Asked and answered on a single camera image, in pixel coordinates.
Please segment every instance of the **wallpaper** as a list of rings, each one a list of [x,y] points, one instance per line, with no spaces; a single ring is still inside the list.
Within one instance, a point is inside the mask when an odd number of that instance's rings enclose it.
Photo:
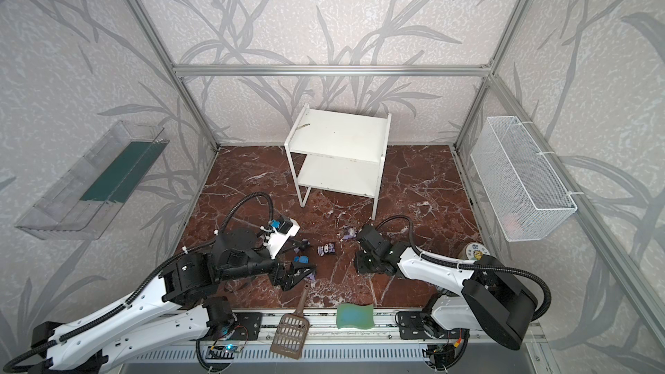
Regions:
[[[389,143],[455,141],[476,94],[475,77],[196,77],[189,87],[222,144],[283,145],[304,104],[387,117]],[[355,99],[353,81],[370,91]]]
[[[481,64],[516,0],[142,0],[176,63]]]
[[[552,291],[552,305],[538,320],[564,374],[665,373],[665,355],[572,215],[538,241],[509,243],[503,236],[470,154],[488,116],[509,115],[490,90],[470,132],[459,145],[480,208],[484,239],[506,266],[532,271]],[[542,299],[537,285],[529,288]]]
[[[214,152],[122,0],[0,0],[0,364],[32,328],[134,289],[178,242]],[[117,121],[170,139],[95,241],[14,227]]]
[[[499,73],[665,300],[664,22],[663,0],[535,0]]]

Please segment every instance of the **green mat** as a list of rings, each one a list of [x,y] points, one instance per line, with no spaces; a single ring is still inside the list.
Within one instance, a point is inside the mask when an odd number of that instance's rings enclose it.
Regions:
[[[167,143],[130,142],[80,200],[126,203]]]
[[[337,305],[337,329],[372,329],[373,327],[374,305],[360,306],[353,303],[340,303]]]

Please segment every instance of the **brown marble surface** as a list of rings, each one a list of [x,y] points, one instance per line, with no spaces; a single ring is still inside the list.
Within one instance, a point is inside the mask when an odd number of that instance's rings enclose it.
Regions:
[[[304,155],[295,154],[296,170]],[[243,196],[255,191],[270,194],[279,214],[301,225],[297,237],[307,238],[310,263],[317,265],[307,307],[334,308],[337,303],[379,308],[418,308],[427,303],[436,288],[426,282],[397,279],[384,274],[358,275],[353,257],[355,240],[341,241],[345,226],[360,230],[370,221],[371,198],[312,189],[304,208],[298,203],[295,185],[284,148],[280,146],[225,146],[207,179],[184,236],[178,246],[195,246],[212,239],[213,231],[229,209]],[[480,241],[469,200],[461,184],[448,146],[389,146],[381,186],[376,223],[395,214],[411,216],[416,243],[434,253],[456,257],[469,242]],[[229,224],[258,230],[267,220],[265,201],[245,203]],[[393,242],[407,239],[403,220],[387,223],[382,230]],[[334,242],[337,253],[320,257],[316,247]],[[284,260],[295,253],[288,251]],[[302,283],[288,292],[272,287],[266,276],[256,277],[249,286],[234,290],[247,280],[221,286],[219,295],[228,296],[234,308],[294,308]]]

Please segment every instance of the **mesh basket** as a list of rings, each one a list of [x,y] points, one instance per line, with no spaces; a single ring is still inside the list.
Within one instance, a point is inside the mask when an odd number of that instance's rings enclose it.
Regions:
[[[561,179],[514,116],[488,117],[471,159],[508,241],[540,240],[577,211]]]

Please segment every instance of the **slotted scoop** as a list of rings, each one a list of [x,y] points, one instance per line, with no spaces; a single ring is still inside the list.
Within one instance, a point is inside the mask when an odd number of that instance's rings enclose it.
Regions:
[[[304,302],[309,293],[309,284],[304,285],[303,294],[300,296],[298,308],[294,313],[287,313],[279,321],[273,345],[270,350],[285,357],[300,359],[303,354],[304,338],[309,331],[309,321],[304,319]]]

